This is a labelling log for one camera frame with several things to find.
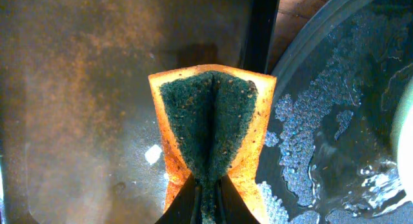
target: wooden surface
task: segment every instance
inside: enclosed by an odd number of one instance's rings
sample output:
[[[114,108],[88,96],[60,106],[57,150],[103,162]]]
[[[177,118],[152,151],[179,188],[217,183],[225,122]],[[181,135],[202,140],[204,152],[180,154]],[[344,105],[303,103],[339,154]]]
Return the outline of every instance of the wooden surface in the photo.
[[[278,62],[304,25],[328,0],[280,0],[269,68]]]

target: white spot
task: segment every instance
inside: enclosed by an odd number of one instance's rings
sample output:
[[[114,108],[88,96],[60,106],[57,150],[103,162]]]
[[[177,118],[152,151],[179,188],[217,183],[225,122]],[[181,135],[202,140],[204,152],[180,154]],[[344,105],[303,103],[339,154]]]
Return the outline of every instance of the white spot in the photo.
[[[150,165],[153,165],[157,160],[159,160],[161,153],[162,149],[155,144],[145,152],[145,159],[149,162]]]

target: brown stained surface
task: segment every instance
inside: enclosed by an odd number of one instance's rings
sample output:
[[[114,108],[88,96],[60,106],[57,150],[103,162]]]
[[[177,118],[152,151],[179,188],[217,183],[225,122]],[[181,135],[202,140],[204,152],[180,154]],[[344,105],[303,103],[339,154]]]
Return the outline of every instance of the brown stained surface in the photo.
[[[281,0],[272,62],[325,1]],[[147,75],[193,61],[236,66],[249,4],[0,0],[10,221],[27,223],[28,213],[41,223],[160,217],[167,181],[163,156],[145,160],[161,144]],[[208,54],[188,60],[204,45]]]

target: black tongs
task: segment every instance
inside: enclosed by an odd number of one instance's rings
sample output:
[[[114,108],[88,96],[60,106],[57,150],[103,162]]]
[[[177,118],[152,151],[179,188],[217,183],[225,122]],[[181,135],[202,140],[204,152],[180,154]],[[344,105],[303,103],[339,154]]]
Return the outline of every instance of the black tongs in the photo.
[[[228,175],[216,182],[216,223],[259,223],[251,214]],[[169,209],[156,222],[202,224],[202,186],[191,175]]]

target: dark green substance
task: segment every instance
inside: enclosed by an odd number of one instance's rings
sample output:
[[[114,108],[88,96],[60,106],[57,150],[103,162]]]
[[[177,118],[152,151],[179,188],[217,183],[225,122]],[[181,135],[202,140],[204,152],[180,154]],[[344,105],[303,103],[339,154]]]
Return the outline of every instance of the dark green substance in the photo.
[[[183,159],[203,187],[203,223],[214,221],[214,185],[247,134],[255,84],[211,71],[165,83],[161,95]]]

